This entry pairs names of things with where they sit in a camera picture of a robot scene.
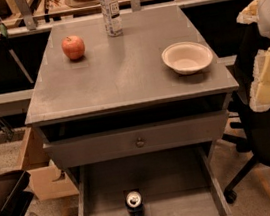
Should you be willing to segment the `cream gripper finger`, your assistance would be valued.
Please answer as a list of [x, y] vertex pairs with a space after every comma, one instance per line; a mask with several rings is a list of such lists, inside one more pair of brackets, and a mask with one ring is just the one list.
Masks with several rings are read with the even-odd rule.
[[255, 112], [270, 109], [270, 47], [258, 50], [254, 59], [249, 106]]

